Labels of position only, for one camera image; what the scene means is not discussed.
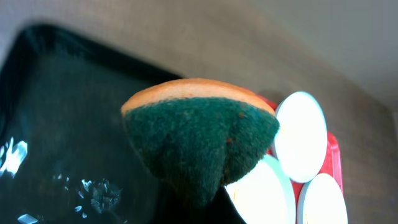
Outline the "orange green scrub sponge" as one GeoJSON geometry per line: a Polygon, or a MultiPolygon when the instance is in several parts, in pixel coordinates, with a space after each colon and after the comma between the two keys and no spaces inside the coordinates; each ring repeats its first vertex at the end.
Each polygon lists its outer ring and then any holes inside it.
{"type": "Polygon", "coordinates": [[[186,204],[203,207],[265,156],[280,124],[254,92],[183,78],[135,93],[121,107],[131,147],[186,204]]]}

